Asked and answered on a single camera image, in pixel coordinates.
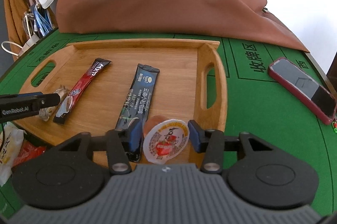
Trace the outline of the strawberry jelly cup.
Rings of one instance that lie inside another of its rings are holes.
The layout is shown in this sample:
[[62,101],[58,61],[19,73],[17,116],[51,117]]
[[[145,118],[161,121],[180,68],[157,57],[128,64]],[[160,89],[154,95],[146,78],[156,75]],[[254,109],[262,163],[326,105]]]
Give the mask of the strawberry jelly cup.
[[190,131],[187,123],[155,115],[143,127],[143,153],[148,162],[163,165],[186,147]]

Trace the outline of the red black coffee stick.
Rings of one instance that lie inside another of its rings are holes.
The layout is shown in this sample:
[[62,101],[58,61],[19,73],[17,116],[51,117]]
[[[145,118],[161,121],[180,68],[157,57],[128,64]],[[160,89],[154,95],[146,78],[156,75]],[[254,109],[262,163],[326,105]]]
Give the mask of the red black coffee stick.
[[96,58],[90,68],[82,75],[82,77],[73,86],[69,94],[65,97],[58,111],[56,112],[53,121],[58,124],[64,124],[68,114],[76,106],[83,92],[90,85],[92,80],[100,74],[106,66],[111,63],[110,60]]

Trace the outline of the white flower cake packet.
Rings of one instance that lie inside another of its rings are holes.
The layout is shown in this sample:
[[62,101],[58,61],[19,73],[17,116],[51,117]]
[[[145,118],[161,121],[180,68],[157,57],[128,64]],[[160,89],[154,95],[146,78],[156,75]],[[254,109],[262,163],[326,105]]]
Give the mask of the white flower cake packet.
[[10,178],[11,168],[14,165],[14,160],[19,155],[24,139],[24,131],[18,129],[13,123],[7,122],[4,126],[5,140],[1,133],[1,187]]

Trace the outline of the red cased smartphone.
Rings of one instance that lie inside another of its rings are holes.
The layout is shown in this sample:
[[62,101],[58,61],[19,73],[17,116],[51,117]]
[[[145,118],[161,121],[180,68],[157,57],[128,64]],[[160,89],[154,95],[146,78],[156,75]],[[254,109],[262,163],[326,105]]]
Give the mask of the red cased smartphone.
[[300,100],[322,123],[329,125],[335,119],[336,99],[304,70],[287,58],[271,63],[268,74]]

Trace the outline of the orange hanging coat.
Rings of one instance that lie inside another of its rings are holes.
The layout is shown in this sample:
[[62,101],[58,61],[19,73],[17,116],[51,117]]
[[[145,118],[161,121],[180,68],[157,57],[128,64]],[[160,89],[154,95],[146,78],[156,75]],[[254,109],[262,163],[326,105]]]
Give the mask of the orange hanging coat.
[[[29,0],[4,0],[5,19],[9,41],[24,46],[28,35],[23,27],[23,17],[29,9]],[[18,53],[19,48],[11,45],[11,49]]]

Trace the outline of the blue striped bag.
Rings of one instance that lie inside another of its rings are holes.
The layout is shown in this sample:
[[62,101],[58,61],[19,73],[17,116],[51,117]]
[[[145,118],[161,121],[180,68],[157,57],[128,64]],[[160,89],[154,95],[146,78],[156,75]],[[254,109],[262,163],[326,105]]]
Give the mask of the blue striped bag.
[[34,22],[37,30],[42,37],[45,37],[54,29],[50,13],[47,9],[43,9],[38,4],[33,5],[32,8]]

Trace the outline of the wooden serving tray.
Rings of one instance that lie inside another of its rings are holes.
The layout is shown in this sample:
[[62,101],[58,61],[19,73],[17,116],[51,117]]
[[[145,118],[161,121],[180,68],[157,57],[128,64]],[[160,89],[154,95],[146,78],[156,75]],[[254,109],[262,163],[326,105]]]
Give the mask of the wooden serving tray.
[[138,64],[158,68],[149,115],[189,121],[203,129],[224,130],[227,117],[225,69],[219,43],[192,39],[124,39],[72,43],[44,59],[21,93],[71,89],[97,58],[110,64],[90,83],[63,125],[39,117],[15,124],[50,145],[80,132],[93,136],[114,129]]

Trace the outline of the clear nougat candy packet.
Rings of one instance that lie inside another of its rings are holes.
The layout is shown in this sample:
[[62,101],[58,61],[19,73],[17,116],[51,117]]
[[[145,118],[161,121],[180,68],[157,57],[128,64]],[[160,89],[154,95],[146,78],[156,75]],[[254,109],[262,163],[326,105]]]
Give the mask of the clear nougat candy packet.
[[68,88],[64,85],[60,85],[59,88],[54,91],[53,95],[47,99],[43,108],[39,110],[39,117],[43,121],[48,121],[51,115],[62,104],[68,93]]

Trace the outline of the pink cake packet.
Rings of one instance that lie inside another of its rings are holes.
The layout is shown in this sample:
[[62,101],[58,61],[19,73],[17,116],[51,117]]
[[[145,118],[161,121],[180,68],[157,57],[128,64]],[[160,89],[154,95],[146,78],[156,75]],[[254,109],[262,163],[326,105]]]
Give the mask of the pink cake packet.
[[29,141],[24,140],[21,150],[13,162],[13,167],[42,155],[46,150],[46,146],[34,146]]

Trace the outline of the white paper bag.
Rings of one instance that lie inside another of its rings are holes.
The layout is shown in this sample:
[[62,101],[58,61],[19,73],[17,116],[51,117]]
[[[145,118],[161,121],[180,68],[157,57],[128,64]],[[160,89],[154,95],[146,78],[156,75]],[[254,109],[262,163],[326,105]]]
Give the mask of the white paper bag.
[[[3,41],[1,43],[1,48],[6,52],[9,53],[17,58],[21,57],[28,49],[30,49],[33,45],[35,45],[39,41],[38,35],[35,33],[33,34],[28,41],[24,44],[24,46],[21,46],[14,41]],[[15,47],[18,47],[20,51],[18,53],[13,52],[5,47],[6,44],[13,45]]]

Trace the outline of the black coffee stick sachet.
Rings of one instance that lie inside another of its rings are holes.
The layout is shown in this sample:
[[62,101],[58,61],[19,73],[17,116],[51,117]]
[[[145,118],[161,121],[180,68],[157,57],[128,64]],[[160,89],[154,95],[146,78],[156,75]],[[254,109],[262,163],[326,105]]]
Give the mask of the black coffee stick sachet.
[[148,119],[156,78],[159,73],[158,68],[138,64],[115,128],[126,129],[133,119],[140,119],[144,126]]

